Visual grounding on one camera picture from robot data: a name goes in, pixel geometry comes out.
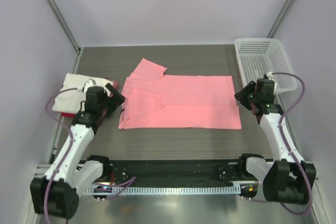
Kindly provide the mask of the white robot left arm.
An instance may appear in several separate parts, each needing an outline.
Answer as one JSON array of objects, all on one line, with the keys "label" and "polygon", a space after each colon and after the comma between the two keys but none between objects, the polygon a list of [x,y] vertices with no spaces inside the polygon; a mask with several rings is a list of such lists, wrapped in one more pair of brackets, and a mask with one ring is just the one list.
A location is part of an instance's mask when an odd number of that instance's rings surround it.
[{"label": "white robot left arm", "polygon": [[78,165],[104,119],[124,101],[125,97],[110,83],[87,87],[85,100],[80,102],[71,126],[61,125],[68,132],[63,147],[42,177],[35,177],[30,183],[34,211],[44,215],[47,223],[51,217],[69,221],[86,189],[97,180],[105,182],[111,177],[112,169],[106,156],[93,155],[82,168]]}]

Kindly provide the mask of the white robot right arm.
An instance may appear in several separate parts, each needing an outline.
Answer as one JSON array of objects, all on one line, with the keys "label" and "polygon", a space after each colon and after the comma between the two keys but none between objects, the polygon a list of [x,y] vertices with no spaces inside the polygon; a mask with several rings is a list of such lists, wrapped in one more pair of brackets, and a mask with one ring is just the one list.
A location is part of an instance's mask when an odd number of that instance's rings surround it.
[{"label": "white robot right arm", "polygon": [[254,176],[262,185],[267,202],[311,205],[316,168],[296,149],[288,132],[282,107],[275,104],[275,82],[268,77],[251,81],[235,94],[235,99],[256,117],[273,155],[269,165],[257,154],[242,154],[236,167],[241,179]]}]

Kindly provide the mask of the pink t shirt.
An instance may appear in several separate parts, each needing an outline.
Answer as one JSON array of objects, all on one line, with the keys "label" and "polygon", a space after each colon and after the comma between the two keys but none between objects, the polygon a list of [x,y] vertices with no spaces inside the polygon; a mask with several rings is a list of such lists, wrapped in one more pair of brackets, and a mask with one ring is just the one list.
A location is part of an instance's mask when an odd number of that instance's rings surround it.
[{"label": "pink t shirt", "polygon": [[204,128],[240,130],[231,76],[181,76],[142,59],[126,78],[120,130]]}]

